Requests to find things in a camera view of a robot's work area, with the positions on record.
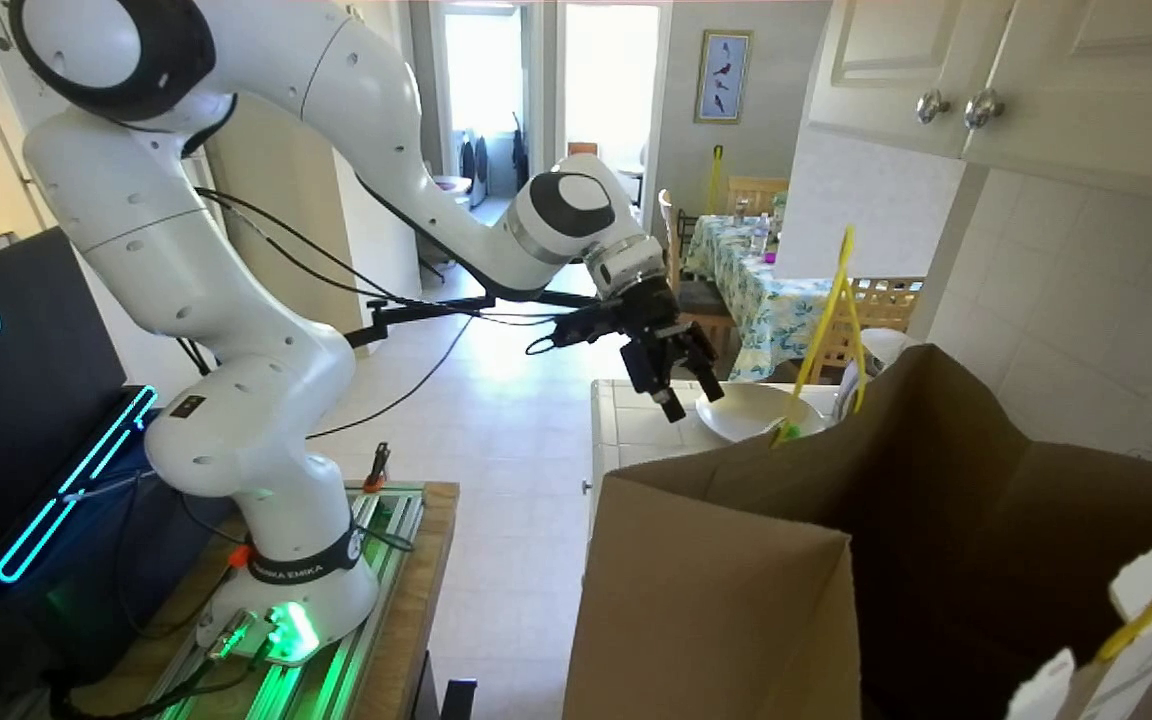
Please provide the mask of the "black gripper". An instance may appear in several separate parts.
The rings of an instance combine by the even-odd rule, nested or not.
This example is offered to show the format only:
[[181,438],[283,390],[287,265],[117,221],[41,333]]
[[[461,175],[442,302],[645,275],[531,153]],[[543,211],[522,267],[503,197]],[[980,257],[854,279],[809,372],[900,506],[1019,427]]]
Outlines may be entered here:
[[647,398],[661,404],[665,419],[684,419],[684,404],[670,393],[666,378],[686,368],[709,399],[724,398],[724,384],[711,372],[711,344],[704,333],[681,313],[677,292],[665,279],[630,286],[610,302],[592,302],[556,319],[553,344],[567,349],[575,341],[599,341],[608,333],[624,333],[626,344],[619,359],[630,380],[661,380]]

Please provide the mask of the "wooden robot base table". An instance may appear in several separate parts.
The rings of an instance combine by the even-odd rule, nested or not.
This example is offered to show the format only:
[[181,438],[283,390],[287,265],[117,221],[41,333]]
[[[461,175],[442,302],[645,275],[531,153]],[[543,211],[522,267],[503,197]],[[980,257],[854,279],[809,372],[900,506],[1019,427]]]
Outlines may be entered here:
[[53,700],[55,720],[442,720],[431,621],[455,529],[453,483],[355,492],[358,589],[283,589],[228,606],[198,634],[136,646],[101,686]]

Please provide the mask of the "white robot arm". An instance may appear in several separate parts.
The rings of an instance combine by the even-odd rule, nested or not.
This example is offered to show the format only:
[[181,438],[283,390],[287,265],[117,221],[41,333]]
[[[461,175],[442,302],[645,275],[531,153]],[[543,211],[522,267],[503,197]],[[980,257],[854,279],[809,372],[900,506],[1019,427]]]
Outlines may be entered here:
[[343,473],[306,443],[352,384],[348,337],[287,305],[187,175],[248,96],[326,140],[478,289],[537,302],[579,265],[592,295],[556,337],[614,333],[630,390],[665,414],[681,407],[681,372],[716,378],[619,175],[563,158],[498,221],[474,221],[429,174],[406,62],[348,0],[2,0],[2,15],[27,71],[65,101],[23,138],[65,236],[138,328],[210,355],[144,438],[165,483],[228,502],[248,529],[248,563],[195,625],[205,646],[250,625],[266,661],[305,663],[379,606]]

